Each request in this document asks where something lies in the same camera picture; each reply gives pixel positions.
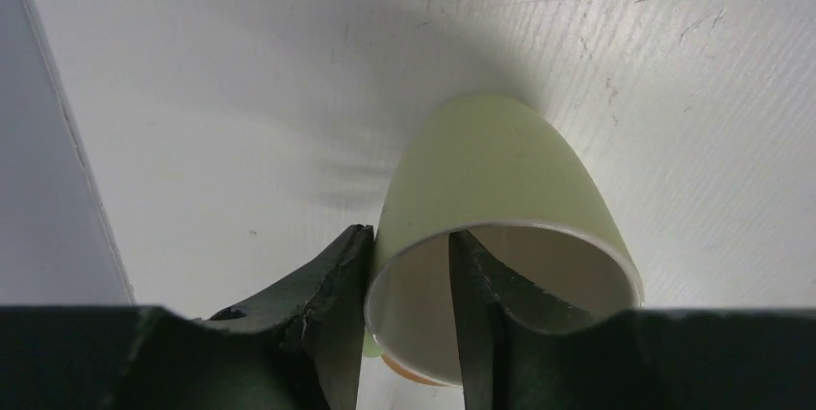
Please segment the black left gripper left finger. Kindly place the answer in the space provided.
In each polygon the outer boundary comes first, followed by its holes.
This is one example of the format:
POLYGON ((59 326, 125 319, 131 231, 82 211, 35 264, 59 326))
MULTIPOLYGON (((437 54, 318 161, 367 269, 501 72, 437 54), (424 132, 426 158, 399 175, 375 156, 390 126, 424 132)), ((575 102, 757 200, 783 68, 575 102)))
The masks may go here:
POLYGON ((1 311, 5 409, 352 409, 374 232, 207 319, 156 305, 1 311))

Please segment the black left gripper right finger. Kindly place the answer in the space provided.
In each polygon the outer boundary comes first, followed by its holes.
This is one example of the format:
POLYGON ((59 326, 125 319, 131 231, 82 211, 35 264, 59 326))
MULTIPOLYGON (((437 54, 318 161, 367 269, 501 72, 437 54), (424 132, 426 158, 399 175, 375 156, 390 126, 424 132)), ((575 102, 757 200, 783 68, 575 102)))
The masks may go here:
POLYGON ((811 409, 811 309, 627 309, 598 320, 448 237, 469 409, 811 409))

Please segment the light green mug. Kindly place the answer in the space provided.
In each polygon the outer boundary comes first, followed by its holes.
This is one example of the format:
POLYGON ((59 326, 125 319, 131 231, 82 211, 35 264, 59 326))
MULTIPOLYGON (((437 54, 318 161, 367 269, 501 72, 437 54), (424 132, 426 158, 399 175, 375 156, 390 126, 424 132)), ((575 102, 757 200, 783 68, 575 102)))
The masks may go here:
POLYGON ((517 100, 467 95, 427 119, 395 169, 366 299, 369 353, 460 384, 448 276, 456 231, 597 318, 644 303, 622 235, 566 140, 517 100))

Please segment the orange round coaster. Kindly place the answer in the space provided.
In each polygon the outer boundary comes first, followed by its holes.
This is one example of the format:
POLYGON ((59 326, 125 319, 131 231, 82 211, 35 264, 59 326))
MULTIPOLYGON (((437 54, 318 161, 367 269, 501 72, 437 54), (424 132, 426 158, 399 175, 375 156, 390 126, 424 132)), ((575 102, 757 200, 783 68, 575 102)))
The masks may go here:
POLYGON ((446 387, 445 383, 429 379, 425 376, 422 376, 420 374, 417 374, 415 372, 412 372, 411 370, 402 367, 396 360, 394 360, 392 357, 386 354, 383 354, 381 356, 381 359, 390 370, 392 370, 394 373, 396 373, 398 376, 402 378, 425 386, 446 387))

